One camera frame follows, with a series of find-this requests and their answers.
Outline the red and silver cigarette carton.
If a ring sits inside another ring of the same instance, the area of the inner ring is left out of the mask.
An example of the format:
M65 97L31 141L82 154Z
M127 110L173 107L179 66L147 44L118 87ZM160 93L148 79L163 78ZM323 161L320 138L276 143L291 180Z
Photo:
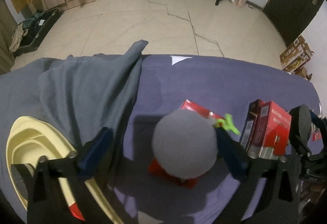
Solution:
M273 101L251 102L240 145L252 159L278 160L286 153L291 115Z

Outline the black foam cylinder stack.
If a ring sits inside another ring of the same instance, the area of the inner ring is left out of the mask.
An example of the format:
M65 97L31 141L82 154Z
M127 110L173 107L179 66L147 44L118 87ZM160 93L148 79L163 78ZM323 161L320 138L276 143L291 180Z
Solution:
M291 146L301 157L309 157L311 151L308 148L308 141L311 136L311 115L306 105L291 109L291 125L289 141Z

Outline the yellow oval plastic tray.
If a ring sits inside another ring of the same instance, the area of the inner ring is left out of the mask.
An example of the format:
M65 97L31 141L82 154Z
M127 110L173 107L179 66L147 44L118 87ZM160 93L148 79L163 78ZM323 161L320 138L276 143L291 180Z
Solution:
M36 169L37 162L42 155L50 160L65 158L70 152L76 151L70 142L52 125L38 119L21 116L15 120L9 132L6 144L6 162L9 177L19 197L20 202L27 211L28 199L23 197L14 181L12 164L31 164ZM65 201L68 206L75 203L67 180L59 180L63 187ZM87 180L86 186L100 208L113 223L123 223L118 214L106 200L94 178Z

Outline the dark blue table cloth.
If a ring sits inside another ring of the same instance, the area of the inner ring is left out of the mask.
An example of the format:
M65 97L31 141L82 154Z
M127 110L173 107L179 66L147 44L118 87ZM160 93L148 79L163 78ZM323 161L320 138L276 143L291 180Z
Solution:
M228 58L193 56L173 62L169 55L145 56L110 197L123 222L212 223L239 182L222 160L193 189L152 177L147 168L153 129L161 117L190 100L220 116L232 115L242 130L248 106L257 99L285 110L306 105L321 113L313 84L282 70Z

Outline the grey blanket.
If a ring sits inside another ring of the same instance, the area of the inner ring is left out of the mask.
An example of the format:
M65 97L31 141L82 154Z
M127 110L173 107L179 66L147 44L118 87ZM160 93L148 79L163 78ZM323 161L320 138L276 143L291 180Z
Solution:
M101 161L100 187L114 175L128 120L136 101L147 41L132 44L124 55L41 58L1 76L1 192L17 216L27 212L9 178L6 144L14 121L30 116L55 127L77 150L103 127L114 132L114 145Z

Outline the dark brown door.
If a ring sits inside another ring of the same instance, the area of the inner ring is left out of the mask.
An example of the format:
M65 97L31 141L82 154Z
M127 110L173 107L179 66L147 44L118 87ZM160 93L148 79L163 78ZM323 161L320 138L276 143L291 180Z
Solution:
M316 16L324 0L269 0L263 9L288 46Z

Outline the open black suitcase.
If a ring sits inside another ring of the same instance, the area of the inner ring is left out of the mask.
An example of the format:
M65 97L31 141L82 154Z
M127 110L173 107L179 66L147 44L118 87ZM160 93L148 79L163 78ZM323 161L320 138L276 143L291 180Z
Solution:
M37 10L32 17L22 21L23 36L18 48L13 52L14 57L38 50L63 13L59 8L52 8L45 12Z

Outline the cardboard boxes by wall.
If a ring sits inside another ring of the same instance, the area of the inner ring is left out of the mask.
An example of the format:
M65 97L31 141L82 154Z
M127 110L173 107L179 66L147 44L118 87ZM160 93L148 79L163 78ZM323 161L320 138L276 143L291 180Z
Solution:
M308 73L305 65L311 60L313 54L314 52L311 51L303 36L299 35L299 37L280 54L282 70L310 81L312 74Z

